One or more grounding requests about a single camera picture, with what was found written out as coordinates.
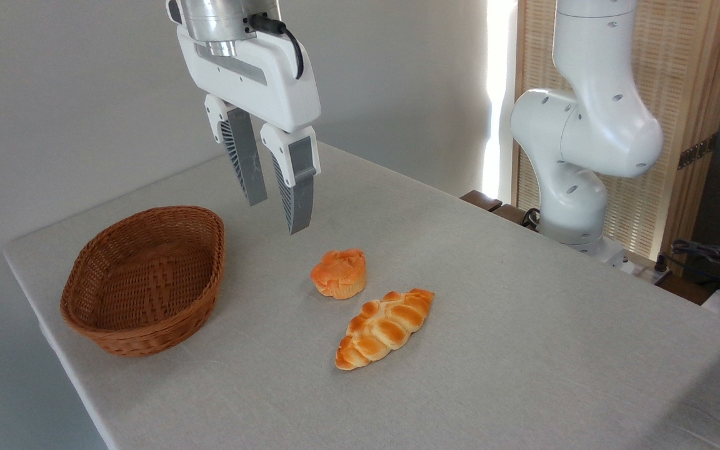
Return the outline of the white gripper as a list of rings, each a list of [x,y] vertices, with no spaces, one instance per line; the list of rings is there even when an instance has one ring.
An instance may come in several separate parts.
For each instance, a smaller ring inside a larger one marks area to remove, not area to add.
[[[212,136],[226,149],[249,205],[268,199],[252,114],[267,122],[260,136],[271,152],[289,233],[309,227],[314,177],[322,172],[310,125],[322,114],[322,104],[308,51],[301,49],[298,79],[294,46],[285,36],[259,33],[237,42],[234,56],[217,56],[183,26],[176,33],[192,80],[208,93],[204,106]]]

